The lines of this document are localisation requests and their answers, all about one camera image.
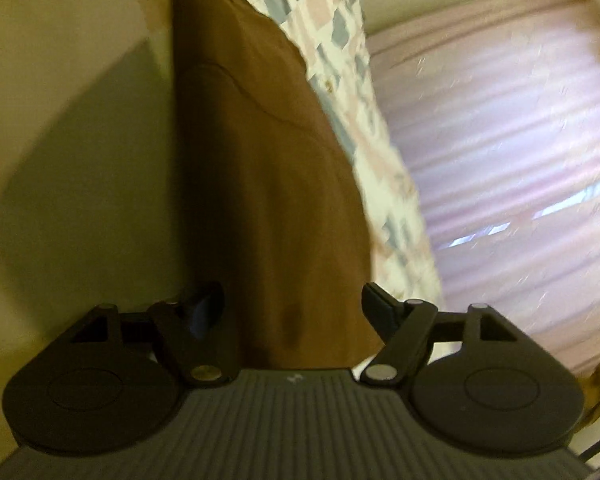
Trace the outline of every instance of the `patterned fabric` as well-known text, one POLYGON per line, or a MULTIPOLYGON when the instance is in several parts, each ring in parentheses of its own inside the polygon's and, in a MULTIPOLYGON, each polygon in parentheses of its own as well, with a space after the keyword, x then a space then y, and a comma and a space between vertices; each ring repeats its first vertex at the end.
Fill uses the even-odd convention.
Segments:
POLYGON ((418 193, 376 104, 360 0, 247 1, 280 26, 306 61, 306 78, 354 168, 374 281, 396 298, 442 304, 418 193))

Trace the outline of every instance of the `ribbed gray surface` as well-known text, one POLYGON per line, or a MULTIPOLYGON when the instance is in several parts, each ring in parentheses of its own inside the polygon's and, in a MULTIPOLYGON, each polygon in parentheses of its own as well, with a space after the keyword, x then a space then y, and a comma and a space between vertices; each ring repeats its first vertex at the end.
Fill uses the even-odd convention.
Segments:
POLYGON ((346 370, 245 370, 225 388, 193 392, 163 430, 131 448, 67 458, 23 447, 0 480, 579 480, 568 450, 486 459, 425 432, 396 394, 346 370))

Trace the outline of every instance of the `sheer curtain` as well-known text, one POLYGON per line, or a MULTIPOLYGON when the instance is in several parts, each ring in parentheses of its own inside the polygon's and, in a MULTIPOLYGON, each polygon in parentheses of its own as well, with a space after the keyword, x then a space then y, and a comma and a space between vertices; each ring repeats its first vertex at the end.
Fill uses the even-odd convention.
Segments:
POLYGON ((487 302, 574 371, 600 361, 600 17, 479 0, 368 40, 446 306, 487 302))

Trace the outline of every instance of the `brown fabric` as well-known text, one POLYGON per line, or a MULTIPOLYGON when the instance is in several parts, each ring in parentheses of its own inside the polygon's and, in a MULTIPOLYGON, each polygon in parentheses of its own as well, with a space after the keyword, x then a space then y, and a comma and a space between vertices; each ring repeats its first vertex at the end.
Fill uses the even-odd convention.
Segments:
POLYGON ((590 376, 578 377, 584 393, 584 415, 578 430, 590 426, 600 418, 600 364, 590 376))
POLYGON ((362 200, 298 49, 245 0, 177 0, 174 64, 195 279, 222 283, 242 365, 378 351, 362 200))

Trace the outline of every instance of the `brown cloth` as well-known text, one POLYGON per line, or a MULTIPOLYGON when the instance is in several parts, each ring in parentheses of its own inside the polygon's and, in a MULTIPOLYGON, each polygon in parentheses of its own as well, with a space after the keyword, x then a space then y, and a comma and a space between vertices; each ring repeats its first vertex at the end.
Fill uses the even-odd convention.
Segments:
POLYGON ((600 418, 600 364, 590 376, 578 377, 584 393, 584 415, 578 430, 590 426, 600 418))
POLYGON ((222 284, 241 364, 350 367, 370 240, 352 168, 298 49, 245 0, 176 0, 177 118, 197 282, 222 284))

